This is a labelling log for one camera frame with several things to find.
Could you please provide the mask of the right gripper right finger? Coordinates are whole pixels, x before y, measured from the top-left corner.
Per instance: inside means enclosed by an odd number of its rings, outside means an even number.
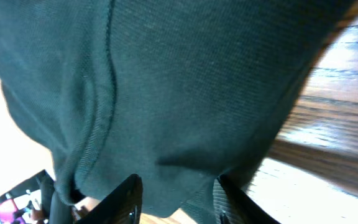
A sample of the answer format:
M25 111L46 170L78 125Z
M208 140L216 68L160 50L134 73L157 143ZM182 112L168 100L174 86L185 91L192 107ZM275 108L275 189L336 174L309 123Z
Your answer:
M226 175L216 179L216 223L280 224Z

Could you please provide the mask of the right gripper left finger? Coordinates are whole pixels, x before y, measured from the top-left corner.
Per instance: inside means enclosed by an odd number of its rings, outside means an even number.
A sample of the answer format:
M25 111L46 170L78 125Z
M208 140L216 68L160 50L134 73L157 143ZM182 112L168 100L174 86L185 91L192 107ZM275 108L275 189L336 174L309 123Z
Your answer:
M132 174L75 224L139 224L142 193L142 179Z

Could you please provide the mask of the black polo shirt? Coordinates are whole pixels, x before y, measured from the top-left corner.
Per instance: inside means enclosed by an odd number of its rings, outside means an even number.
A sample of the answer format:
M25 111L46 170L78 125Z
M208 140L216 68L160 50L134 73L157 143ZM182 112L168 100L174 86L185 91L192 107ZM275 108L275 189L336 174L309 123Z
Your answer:
M0 79L50 150L68 205L132 174L141 209L216 223L213 187L248 183L351 1L0 1Z

